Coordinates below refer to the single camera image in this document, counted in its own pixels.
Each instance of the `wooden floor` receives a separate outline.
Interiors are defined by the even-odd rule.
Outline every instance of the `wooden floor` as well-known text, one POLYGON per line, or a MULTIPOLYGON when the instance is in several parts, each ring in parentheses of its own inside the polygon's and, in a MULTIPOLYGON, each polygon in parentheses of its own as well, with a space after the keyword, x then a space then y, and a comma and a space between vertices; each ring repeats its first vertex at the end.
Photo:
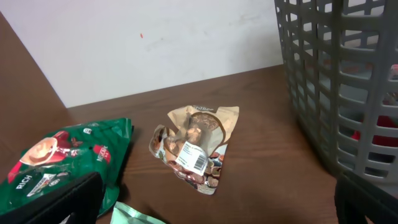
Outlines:
MULTIPOLYGON (((136 127, 119 200, 142 213, 175 224, 337 223, 336 180, 292 116, 281 66, 70 108, 40 131, 119 117, 136 127), (156 126, 173 127, 167 113, 185 105, 240 107, 211 196, 178 179, 148 150, 156 126)), ((3 168, 18 157, 9 157, 3 168)), ((110 219, 111 212, 98 223, 110 219)))

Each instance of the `plastic basket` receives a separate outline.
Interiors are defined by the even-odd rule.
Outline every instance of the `plastic basket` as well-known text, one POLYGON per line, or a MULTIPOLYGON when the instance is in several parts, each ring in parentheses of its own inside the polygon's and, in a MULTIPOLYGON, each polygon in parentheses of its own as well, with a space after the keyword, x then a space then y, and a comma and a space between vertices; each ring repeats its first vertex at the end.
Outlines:
POLYGON ((398 92, 398 1, 275 0, 275 9, 291 104, 322 162, 397 196, 398 105, 387 96, 398 92))

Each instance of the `coffee cup image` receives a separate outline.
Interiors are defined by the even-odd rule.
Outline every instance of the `coffee cup image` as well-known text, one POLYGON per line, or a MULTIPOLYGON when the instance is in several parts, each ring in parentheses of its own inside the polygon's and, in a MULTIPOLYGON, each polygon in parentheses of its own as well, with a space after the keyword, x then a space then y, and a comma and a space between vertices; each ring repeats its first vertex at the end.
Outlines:
POLYGON ((56 138, 44 138, 43 140, 39 141, 36 145, 31 147, 24 154, 24 156, 22 156, 20 161, 30 166, 38 166, 41 164, 54 162, 53 160, 51 160, 51 158, 57 151, 57 143, 58 141, 56 138))

